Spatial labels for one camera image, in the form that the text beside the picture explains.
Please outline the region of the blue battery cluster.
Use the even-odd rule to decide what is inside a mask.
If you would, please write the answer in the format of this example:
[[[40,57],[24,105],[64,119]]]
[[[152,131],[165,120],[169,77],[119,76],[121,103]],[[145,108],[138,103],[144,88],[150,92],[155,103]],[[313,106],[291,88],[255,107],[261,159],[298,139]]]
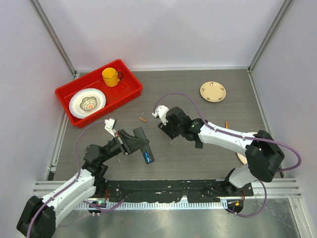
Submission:
[[[144,158],[147,164],[150,164],[153,162],[151,154],[148,151],[144,152]]]

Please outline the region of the black battery cover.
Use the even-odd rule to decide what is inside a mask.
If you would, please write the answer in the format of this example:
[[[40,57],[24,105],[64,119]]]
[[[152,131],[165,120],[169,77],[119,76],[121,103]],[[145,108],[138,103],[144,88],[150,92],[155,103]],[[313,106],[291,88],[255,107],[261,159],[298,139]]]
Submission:
[[[195,148],[203,149],[203,143],[201,141],[195,141]]]

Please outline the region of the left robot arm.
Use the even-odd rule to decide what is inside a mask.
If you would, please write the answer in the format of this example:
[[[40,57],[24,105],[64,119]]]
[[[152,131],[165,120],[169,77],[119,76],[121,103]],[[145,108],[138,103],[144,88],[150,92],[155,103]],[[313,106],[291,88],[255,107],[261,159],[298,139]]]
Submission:
[[[39,198],[32,196],[17,222],[17,230],[26,238],[51,238],[61,221],[89,197],[102,197],[106,190],[104,177],[108,167],[104,162],[122,153],[131,155],[141,151],[146,163],[153,155],[142,127],[130,135],[123,129],[114,133],[106,145],[89,145],[85,150],[84,164],[63,185]]]

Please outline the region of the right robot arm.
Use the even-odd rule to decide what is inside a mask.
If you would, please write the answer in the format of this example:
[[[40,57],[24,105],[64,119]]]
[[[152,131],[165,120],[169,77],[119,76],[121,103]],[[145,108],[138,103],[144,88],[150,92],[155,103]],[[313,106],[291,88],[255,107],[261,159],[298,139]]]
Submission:
[[[213,144],[244,155],[246,164],[233,168],[226,176],[222,189],[234,196],[254,181],[271,182],[285,155],[266,131],[243,133],[219,127],[207,120],[191,119],[179,107],[158,106],[152,113],[160,120],[158,127],[170,138],[184,137],[194,141],[196,148]]]

